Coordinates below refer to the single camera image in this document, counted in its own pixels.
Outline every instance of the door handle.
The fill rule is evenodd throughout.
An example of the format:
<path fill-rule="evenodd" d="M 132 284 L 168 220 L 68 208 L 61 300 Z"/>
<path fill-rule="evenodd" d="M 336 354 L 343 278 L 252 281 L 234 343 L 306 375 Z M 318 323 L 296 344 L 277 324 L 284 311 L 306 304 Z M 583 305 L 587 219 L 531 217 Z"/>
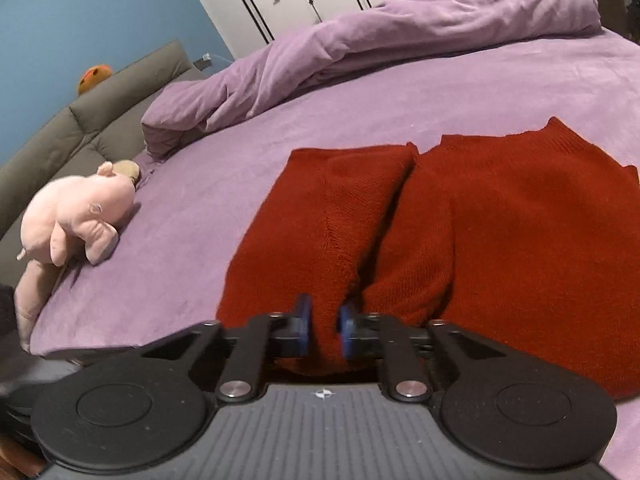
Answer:
<path fill-rule="evenodd" d="M 242 1 L 242 4 L 244 5 L 244 8 L 249 13 L 249 16 L 251 16 L 251 19 L 254 22 L 255 27 L 258 29 L 258 32 L 260 32 L 260 35 L 262 36 L 264 43 L 269 44 L 269 40 L 267 39 L 267 36 L 265 35 L 264 31 L 260 28 L 260 25 L 258 24 L 258 20 L 255 19 L 255 16 L 251 12 L 251 9 L 249 8 L 248 3 L 246 2 L 246 0 L 241 0 L 241 1 Z"/>
<path fill-rule="evenodd" d="M 271 41 L 274 41 L 275 38 L 273 37 L 273 34 L 271 33 L 271 29 L 269 28 L 269 25 L 267 25 L 267 22 L 264 20 L 262 13 L 260 12 L 260 9 L 258 8 L 258 6 L 255 4 L 254 0 L 249 0 L 252 4 L 252 6 L 255 9 L 256 14 L 258 15 L 258 18 L 260 18 L 260 21 L 262 22 L 262 24 L 264 25 L 265 30 L 267 31 L 267 34 L 269 35 L 269 37 L 271 38 Z"/>

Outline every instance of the orange stuffed toy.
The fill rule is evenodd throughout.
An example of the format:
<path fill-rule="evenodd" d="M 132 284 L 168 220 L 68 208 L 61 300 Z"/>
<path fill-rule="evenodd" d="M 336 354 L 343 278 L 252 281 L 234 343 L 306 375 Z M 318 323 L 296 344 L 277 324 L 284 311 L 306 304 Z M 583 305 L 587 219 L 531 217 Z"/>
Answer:
<path fill-rule="evenodd" d="M 78 83 L 78 95 L 82 95 L 107 79 L 113 71 L 109 65 L 95 65 L 87 70 Z"/>

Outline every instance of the round black disc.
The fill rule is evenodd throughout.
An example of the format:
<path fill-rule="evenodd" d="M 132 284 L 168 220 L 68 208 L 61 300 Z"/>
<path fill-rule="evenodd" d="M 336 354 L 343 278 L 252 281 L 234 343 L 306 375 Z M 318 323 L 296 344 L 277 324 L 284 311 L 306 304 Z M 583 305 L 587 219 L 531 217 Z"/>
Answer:
<path fill-rule="evenodd" d="M 36 403 L 33 433 L 72 468 L 126 471 L 168 458 L 202 427 L 201 391 L 175 362 L 113 359 L 54 384 Z"/>
<path fill-rule="evenodd" d="M 541 368 L 558 372 L 461 378 L 443 398 L 444 426 L 463 447 L 504 466 L 552 470 L 592 460 L 616 427 L 615 406 L 590 381 Z"/>

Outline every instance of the red sweater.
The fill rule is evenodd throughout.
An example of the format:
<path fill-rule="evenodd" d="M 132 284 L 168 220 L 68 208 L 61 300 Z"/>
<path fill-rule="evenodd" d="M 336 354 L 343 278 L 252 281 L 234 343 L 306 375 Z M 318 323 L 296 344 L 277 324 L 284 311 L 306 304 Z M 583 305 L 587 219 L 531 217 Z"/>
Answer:
<path fill-rule="evenodd" d="M 346 369 L 338 308 L 443 317 L 640 392 L 640 187 L 556 118 L 507 137 L 295 150 L 231 261 L 218 318 L 314 298 L 305 373 Z"/>

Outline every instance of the stuffed animal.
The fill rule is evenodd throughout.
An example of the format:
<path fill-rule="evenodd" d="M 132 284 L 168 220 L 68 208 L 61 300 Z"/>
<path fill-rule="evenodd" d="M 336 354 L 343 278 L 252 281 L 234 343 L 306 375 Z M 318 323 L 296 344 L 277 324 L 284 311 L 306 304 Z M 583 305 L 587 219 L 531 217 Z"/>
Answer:
<path fill-rule="evenodd" d="M 31 199 L 22 217 L 22 253 L 62 267 L 82 246 L 89 263 L 111 256 L 118 243 L 113 224 L 133 204 L 131 179 L 105 162 L 95 175 L 66 176 L 50 182 Z"/>
<path fill-rule="evenodd" d="M 92 66 L 80 78 L 80 82 L 78 83 L 78 95 L 82 95 L 98 83 L 103 82 L 105 79 L 110 77 L 112 73 L 113 71 L 109 65 Z"/>
<path fill-rule="evenodd" d="M 114 225 L 127 217 L 139 176 L 135 162 L 105 162 L 92 176 L 49 182 L 31 199 L 22 217 L 18 259 L 32 259 L 15 289 L 18 334 L 25 350 L 38 314 L 70 258 L 83 245 L 92 265 L 113 253 L 119 239 Z"/>

